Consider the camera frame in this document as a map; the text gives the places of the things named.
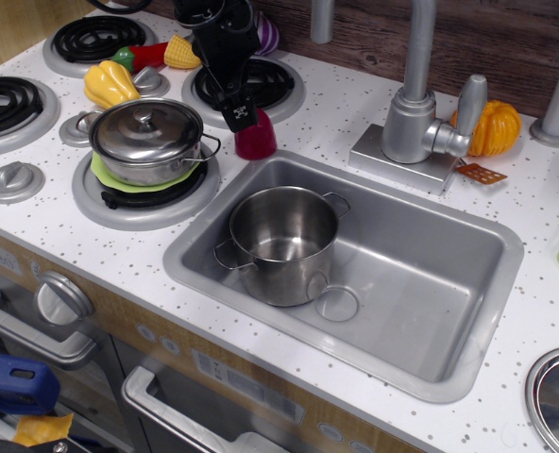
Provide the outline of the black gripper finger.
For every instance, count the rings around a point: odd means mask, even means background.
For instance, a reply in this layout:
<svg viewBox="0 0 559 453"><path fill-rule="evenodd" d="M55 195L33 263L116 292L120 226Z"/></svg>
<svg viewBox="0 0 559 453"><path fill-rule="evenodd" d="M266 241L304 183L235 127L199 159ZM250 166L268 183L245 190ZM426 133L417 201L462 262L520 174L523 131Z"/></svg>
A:
<svg viewBox="0 0 559 453"><path fill-rule="evenodd" d="M239 128L248 128L258 123L258 113L254 98L246 95L237 107L237 120Z"/></svg>
<svg viewBox="0 0 559 453"><path fill-rule="evenodd" d="M238 132L240 130L240 120L236 117L236 114L233 112L232 106L222 105L220 107L220 112L229 130L231 132Z"/></svg>

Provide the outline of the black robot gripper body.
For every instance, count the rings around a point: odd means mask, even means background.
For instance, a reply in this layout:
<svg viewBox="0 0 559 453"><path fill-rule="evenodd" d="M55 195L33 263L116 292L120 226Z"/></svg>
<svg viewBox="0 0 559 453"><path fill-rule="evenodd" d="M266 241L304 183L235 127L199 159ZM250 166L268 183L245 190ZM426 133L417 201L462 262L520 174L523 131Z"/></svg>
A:
<svg viewBox="0 0 559 453"><path fill-rule="evenodd" d="M261 43L248 1L174 3L178 23L194 34L194 52L208 72L210 96L221 110L254 110L246 64Z"/></svg>

